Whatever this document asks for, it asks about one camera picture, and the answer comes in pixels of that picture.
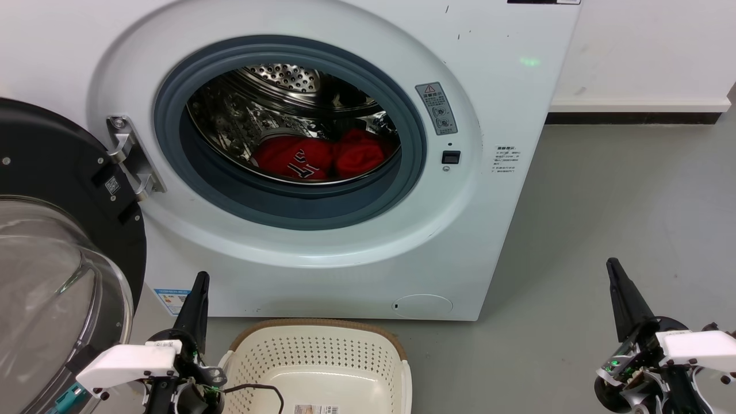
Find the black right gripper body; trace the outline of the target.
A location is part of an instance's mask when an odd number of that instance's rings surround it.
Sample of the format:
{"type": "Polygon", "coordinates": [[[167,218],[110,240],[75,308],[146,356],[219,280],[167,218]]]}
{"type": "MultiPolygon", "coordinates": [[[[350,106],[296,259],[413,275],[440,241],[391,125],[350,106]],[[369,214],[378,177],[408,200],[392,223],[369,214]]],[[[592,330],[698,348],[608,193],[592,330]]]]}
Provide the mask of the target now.
{"type": "Polygon", "coordinates": [[[676,320],[649,320],[599,367],[596,398],[615,414],[691,414],[691,367],[665,365],[657,333],[684,332],[676,320]]]}

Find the white text label sticker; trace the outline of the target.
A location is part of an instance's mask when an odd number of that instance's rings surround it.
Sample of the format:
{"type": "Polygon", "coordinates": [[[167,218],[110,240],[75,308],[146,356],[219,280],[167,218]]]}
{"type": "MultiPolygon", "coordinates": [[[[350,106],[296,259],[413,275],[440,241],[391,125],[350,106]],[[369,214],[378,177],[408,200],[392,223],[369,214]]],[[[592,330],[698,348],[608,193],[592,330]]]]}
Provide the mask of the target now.
{"type": "Polygon", "coordinates": [[[497,145],[494,151],[492,173],[514,173],[517,170],[522,152],[516,146],[497,145]]]}

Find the blue energy label sticker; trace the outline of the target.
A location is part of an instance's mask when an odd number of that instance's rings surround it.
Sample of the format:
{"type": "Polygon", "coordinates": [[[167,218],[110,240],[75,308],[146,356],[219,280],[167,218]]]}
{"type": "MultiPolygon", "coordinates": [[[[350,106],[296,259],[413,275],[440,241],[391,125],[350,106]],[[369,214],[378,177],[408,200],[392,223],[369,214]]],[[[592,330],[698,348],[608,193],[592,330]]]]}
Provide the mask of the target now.
{"type": "Polygon", "coordinates": [[[189,289],[154,289],[155,295],[166,307],[169,314],[178,316],[181,309],[191,293],[189,289]]]}

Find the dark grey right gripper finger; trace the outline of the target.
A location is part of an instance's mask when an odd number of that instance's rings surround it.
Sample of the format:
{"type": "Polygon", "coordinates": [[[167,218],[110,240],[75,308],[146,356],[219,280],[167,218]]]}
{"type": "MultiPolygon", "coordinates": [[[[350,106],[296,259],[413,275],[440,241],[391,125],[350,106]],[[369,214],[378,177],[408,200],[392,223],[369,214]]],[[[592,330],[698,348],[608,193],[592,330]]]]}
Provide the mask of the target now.
{"type": "Polygon", "coordinates": [[[642,324],[654,320],[655,315],[619,259],[607,260],[607,272],[616,335],[618,341],[623,343],[642,324]]]}

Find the white wall ledge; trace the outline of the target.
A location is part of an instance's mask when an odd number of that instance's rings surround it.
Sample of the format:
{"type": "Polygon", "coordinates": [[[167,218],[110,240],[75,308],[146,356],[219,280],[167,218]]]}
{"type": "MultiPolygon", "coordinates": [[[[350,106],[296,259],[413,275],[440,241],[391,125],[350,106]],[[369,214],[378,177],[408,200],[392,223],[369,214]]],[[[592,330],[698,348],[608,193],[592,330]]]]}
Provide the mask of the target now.
{"type": "Polygon", "coordinates": [[[729,98],[708,99],[555,99],[550,113],[725,113],[733,102],[729,98]]]}

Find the red jersey white print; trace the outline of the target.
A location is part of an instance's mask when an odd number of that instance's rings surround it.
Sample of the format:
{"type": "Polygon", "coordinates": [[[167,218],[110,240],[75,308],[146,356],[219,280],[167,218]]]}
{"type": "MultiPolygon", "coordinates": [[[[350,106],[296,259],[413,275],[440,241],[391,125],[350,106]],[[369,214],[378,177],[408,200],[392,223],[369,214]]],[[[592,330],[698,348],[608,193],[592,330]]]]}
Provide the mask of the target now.
{"type": "Polygon", "coordinates": [[[271,175],[295,180],[326,180],[333,167],[333,148],[330,141],[306,136],[272,136],[258,144],[250,163],[271,175]]]}

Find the stainless steel washing machine drum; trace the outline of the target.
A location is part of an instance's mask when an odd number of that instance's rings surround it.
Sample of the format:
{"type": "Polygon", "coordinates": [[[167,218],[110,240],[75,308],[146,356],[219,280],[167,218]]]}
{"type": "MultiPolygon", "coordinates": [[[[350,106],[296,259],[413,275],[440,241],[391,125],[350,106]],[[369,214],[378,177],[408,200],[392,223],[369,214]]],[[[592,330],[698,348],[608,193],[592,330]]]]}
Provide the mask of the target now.
{"type": "Polygon", "coordinates": [[[328,186],[361,180],[387,168],[400,155],[400,137],[373,97],[333,74],[291,63],[263,63],[221,74],[201,86],[187,112],[209,146],[230,163],[272,181],[328,186]],[[253,166],[250,157],[266,138],[306,136],[336,143],[348,129],[394,139],[399,147],[375,170],[350,179],[295,180],[253,166]]]}

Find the grey warning sticker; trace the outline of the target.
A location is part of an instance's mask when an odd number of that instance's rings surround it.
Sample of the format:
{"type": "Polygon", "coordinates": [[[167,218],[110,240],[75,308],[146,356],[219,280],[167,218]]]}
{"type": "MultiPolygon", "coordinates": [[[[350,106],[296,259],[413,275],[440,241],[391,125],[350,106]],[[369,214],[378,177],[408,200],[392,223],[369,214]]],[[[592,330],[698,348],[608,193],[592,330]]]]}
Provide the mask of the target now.
{"type": "Polygon", "coordinates": [[[421,102],[428,111],[435,133],[438,136],[458,133],[457,121],[439,82],[429,82],[415,86],[421,102]]]}

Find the grey rubber door gasket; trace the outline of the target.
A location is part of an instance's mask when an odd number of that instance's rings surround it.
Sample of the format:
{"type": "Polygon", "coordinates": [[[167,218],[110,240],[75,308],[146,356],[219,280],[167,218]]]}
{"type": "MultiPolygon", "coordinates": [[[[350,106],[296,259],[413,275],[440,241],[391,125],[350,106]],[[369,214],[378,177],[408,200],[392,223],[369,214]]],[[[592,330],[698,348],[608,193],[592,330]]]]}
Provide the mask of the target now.
{"type": "Polygon", "coordinates": [[[420,179],[427,154],[420,113],[393,79],[333,45],[282,35],[223,40],[184,59],[158,92],[154,126],[166,160],[192,191],[241,219],[299,231],[344,228],[391,209],[420,179]],[[211,79],[263,63],[324,71],[373,97],[398,131],[400,155],[366,178],[328,186],[272,181],[230,163],[202,138],[187,112],[187,102],[211,79]]]}

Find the black wall baseboard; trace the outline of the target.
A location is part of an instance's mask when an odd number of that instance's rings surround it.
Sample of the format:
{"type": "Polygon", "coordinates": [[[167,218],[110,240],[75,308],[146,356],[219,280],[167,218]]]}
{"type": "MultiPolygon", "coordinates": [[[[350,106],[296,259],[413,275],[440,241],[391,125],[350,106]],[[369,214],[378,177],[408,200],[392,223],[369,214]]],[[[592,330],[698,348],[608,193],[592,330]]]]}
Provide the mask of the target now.
{"type": "Polygon", "coordinates": [[[550,112],[546,125],[715,125],[721,112],[550,112]]]}

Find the silver metal door hinge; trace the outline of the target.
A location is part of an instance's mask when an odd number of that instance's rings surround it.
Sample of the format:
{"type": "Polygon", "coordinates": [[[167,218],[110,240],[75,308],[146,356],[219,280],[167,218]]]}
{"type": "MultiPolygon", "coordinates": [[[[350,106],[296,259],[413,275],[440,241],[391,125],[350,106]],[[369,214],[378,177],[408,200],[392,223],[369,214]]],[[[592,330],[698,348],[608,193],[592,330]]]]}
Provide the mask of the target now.
{"type": "Polygon", "coordinates": [[[142,201],[155,193],[166,193],[167,188],[158,169],[150,160],[129,117],[125,115],[109,116],[106,126],[114,146],[108,151],[108,155],[127,176],[136,199],[142,201]]]}

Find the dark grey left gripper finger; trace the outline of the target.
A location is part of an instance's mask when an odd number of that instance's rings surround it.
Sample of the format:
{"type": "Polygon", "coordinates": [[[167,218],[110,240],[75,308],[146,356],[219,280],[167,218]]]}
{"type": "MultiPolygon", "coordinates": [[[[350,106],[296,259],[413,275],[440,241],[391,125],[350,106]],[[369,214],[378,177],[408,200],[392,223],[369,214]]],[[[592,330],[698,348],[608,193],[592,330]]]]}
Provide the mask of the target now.
{"type": "Polygon", "coordinates": [[[172,329],[174,338],[191,351],[205,352],[209,285],[210,275],[205,271],[197,273],[172,329]]]}

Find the plain red garment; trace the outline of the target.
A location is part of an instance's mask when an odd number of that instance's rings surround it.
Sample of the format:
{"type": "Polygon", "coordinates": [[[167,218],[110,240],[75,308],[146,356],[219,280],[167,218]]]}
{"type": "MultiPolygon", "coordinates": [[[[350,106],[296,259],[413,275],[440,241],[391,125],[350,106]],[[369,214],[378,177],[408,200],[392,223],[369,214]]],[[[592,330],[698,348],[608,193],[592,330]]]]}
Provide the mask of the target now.
{"type": "Polygon", "coordinates": [[[333,171],[341,179],[365,175],[384,164],[398,147],[394,139],[365,129],[348,129],[333,143],[333,171]]]}

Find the cream perforated laundry basket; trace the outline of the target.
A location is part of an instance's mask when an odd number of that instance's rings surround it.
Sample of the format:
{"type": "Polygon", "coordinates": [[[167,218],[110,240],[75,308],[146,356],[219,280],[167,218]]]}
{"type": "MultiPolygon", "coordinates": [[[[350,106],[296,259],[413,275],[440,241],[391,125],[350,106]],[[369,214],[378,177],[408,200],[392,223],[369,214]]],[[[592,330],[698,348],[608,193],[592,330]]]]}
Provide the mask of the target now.
{"type": "Polygon", "coordinates": [[[393,333],[354,321],[281,318],[239,333],[220,362],[223,414],[293,414],[297,404],[340,414],[412,414],[407,352],[393,333]]]}

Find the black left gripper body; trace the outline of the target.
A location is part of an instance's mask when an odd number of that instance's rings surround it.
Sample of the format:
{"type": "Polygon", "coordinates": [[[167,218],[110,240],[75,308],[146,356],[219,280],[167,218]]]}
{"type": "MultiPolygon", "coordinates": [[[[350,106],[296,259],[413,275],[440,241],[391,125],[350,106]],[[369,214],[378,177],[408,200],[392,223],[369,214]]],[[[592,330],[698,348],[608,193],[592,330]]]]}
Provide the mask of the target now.
{"type": "Polygon", "coordinates": [[[151,340],[179,340],[181,353],[174,356],[173,367],[163,374],[145,376],[145,414],[221,414],[224,398],[215,391],[223,382],[210,374],[216,370],[203,361],[206,349],[205,328],[194,332],[169,328],[151,336],[151,340]]]}

